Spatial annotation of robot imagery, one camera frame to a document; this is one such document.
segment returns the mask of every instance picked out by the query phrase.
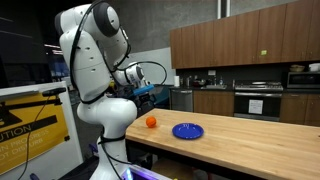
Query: blue plate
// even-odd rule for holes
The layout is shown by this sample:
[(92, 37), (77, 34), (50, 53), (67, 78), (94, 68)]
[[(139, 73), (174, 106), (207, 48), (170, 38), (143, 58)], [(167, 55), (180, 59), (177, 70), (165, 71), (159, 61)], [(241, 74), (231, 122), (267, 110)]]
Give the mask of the blue plate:
[(201, 126), (193, 123), (177, 124), (172, 129), (172, 133), (182, 139), (196, 139), (201, 137), (203, 132)]

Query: microwave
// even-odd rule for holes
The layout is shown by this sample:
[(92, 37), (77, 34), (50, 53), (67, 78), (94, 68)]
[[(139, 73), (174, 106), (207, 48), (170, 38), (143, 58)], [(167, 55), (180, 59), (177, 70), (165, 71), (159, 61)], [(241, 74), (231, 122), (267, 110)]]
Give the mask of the microwave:
[(294, 89), (320, 89), (320, 72), (288, 72), (282, 85)]

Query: oven handle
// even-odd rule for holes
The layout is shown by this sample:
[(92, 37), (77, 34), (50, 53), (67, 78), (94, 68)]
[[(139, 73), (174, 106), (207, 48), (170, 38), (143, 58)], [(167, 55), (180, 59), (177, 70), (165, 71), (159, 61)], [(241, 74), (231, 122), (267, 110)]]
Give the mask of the oven handle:
[(282, 94), (280, 93), (246, 93), (246, 92), (236, 92), (236, 96), (252, 96), (252, 97), (275, 97), (281, 98)]

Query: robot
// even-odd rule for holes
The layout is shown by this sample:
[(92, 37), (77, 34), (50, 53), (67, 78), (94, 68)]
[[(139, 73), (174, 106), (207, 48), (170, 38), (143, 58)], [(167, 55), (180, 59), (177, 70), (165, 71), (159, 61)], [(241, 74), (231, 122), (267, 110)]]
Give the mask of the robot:
[(120, 69), (130, 45), (117, 13), (105, 1), (94, 1), (57, 14), (55, 27), (71, 82), (80, 95), (77, 114), (104, 128), (97, 140), (99, 164), (91, 179), (130, 179), (124, 177), (130, 176), (125, 132), (137, 117), (137, 107), (128, 99), (108, 98), (105, 90), (111, 78), (119, 85), (135, 84), (135, 95), (153, 86), (146, 83), (139, 64)]

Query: lower cabinet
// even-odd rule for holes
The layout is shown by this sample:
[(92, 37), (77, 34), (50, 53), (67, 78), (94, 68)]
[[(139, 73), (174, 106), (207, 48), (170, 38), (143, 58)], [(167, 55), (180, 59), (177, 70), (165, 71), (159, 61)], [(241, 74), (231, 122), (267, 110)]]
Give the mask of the lower cabinet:
[(320, 94), (283, 94), (280, 122), (320, 126)]
[(233, 92), (221, 91), (194, 91), (194, 112), (233, 116)]

